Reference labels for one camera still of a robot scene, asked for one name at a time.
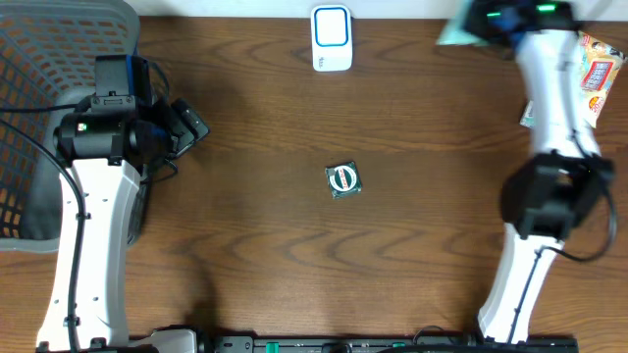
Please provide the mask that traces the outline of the light teal wipes pack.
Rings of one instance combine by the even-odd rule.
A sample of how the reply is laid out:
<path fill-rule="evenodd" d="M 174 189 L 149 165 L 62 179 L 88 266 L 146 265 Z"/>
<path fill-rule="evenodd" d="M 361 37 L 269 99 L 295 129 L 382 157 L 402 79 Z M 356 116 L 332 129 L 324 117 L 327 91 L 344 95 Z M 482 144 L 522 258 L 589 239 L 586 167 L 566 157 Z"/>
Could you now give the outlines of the light teal wipes pack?
<path fill-rule="evenodd" d="M 452 17 L 442 30 L 437 41 L 439 46 L 488 46 L 489 43 L 463 29 L 464 20 L 469 14 L 469 3 L 464 3 L 458 13 Z"/>

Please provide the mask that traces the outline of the green white tissue pack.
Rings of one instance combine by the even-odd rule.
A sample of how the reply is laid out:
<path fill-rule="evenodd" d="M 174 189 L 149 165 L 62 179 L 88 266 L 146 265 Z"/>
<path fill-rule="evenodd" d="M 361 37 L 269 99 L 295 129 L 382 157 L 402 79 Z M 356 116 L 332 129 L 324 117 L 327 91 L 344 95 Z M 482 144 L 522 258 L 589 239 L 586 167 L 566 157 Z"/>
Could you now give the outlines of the green white tissue pack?
<path fill-rule="evenodd" d="M 535 121 L 533 117 L 533 102 L 532 101 L 529 101 L 526 104 L 519 124 L 527 128 L 532 128 L 535 125 Z"/>

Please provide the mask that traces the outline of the yellow antibacterial wipes bag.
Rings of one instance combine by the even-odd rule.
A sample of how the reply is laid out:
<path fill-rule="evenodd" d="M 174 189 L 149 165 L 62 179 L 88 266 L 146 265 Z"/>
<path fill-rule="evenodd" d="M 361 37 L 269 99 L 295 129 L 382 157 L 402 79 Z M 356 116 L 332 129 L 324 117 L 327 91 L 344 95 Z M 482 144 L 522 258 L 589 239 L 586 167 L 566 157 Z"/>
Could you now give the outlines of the yellow antibacterial wipes bag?
<path fill-rule="evenodd" d="M 612 85 L 627 61 L 627 56 L 611 45 L 589 34 L 579 32 L 580 103 L 579 109 L 585 121 L 593 128 L 607 100 Z"/>

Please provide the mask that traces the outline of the dark green Zam-Buk box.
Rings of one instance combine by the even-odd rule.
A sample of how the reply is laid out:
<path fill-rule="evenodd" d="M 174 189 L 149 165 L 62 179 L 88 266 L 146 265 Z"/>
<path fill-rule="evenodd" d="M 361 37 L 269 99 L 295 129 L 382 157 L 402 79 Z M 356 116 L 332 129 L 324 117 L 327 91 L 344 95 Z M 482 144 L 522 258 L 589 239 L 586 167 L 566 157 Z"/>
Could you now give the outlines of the dark green Zam-Buk box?
<path fill-rule="evenodd" d="M 345 198 L 362 191 L 362 181 L 353 161 L 328 167 L 325 169 L 325 175 L 334 199 Z"/>

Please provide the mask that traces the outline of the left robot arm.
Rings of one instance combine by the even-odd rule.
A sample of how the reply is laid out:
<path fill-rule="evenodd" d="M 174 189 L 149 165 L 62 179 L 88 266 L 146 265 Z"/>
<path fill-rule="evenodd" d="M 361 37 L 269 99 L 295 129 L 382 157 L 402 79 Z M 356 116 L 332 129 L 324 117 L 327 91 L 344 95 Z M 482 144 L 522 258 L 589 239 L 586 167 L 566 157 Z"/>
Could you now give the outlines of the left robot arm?
<path fill-rule="evenodd" d="M 54 130 L 62 224 L 50 303 L 36 338 L 39 352 L 206 352 L 194 328 L 130 336 L 126 256 L 140 188 L 209 134 L 182 99 L 157 95 L 155 64 L 136 55 L 95 60 L 95 91 Z"/>

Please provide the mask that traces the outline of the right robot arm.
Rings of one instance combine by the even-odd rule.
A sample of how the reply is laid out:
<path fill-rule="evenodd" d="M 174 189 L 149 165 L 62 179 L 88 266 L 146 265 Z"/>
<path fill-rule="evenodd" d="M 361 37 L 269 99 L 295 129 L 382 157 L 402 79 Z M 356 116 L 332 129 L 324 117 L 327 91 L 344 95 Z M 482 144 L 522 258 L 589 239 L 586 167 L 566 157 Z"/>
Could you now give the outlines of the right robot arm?
<path fill-rule="evenodd" d="M 511 50 L 533 103 L 531 155 L 503 184 L 504 244 L 497 274 L 477 322 L 492 345 L 525 345 L 538 296 L 554 259 L 594 262 L 617 235 L 609 186 L 612 161 L 602 156 L 578 108 L 580 23 L 566 1 L 473 1 L 463 29 Z M 588 256 L 567 253 L 571 231 L 600 198 L 608 205 L 607 239 Z"/>

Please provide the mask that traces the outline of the white barcode scanner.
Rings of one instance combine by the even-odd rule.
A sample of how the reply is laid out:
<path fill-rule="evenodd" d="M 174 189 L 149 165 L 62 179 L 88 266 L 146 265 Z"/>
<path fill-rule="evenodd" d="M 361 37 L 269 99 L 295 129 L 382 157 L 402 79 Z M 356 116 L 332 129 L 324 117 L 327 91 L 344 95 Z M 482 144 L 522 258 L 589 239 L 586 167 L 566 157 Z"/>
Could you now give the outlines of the white barcode scanner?
<path fill-rule="evenodd" d="M 341 4 L 319 5 L 310 13 L 312 66 L 316 72 L 343 72 L 352 66 L 351 13 Z"/>

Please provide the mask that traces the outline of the dark grey plastic basket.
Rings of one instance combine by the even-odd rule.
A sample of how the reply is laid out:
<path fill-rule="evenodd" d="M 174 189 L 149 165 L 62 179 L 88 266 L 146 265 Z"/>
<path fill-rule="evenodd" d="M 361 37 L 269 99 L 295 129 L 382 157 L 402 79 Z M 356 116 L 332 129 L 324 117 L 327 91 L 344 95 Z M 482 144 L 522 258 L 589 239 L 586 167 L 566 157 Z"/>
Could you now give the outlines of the dark grey plastic basket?
<path fill-rule="evenodd" d="M 134 55 L 139 17 L 126 1 L 1 0 L 1 248 L 50 253 L 61 184 L 32 147 L 95 91 L 98 56 Z"/>

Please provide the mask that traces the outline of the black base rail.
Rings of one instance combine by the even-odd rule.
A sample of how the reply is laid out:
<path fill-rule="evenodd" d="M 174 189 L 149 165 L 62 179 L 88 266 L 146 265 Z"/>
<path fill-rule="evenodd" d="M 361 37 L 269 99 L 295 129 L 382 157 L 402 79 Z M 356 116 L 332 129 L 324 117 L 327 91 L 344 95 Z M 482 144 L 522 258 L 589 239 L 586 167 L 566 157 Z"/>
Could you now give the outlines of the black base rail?
<path fill-rule="evenodd" d="M 253 337 L 214 339 L 214 353 L 380 353 L 380 352 L 531 352 L 578 353 L 577 341 L 564 337 L 531 338 L 525 343 L 481 341 L 471 334 L 425 331 L 416 337 Z"/>

